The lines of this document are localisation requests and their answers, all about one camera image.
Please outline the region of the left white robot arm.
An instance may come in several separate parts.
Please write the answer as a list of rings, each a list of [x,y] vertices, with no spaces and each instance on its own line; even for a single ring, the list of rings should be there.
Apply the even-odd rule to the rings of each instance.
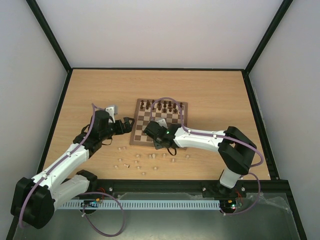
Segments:
[[[132,131],[135,120],[116,120],[116,113],[114,106],[94,111],[90,124],[82,128],[61,157],[32,178],[21,178],[15,186],[10,213],[20,222],[41,229],[61,205],[96,190],[98,177],[87,170],[78,171],[71,179],[67,177],[91,158],[105,140]]]

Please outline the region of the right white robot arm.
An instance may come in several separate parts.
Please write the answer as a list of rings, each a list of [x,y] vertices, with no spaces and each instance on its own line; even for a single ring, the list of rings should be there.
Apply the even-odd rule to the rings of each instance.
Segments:
[[[229,196],[236,189],[238,179],[249,173],[257,146],[238,128],[205,131],[188,128],[182,124],[150,121],[143,133],[153,140],[156,149],[195,148],[219,153],[224,164],[218,191]]]

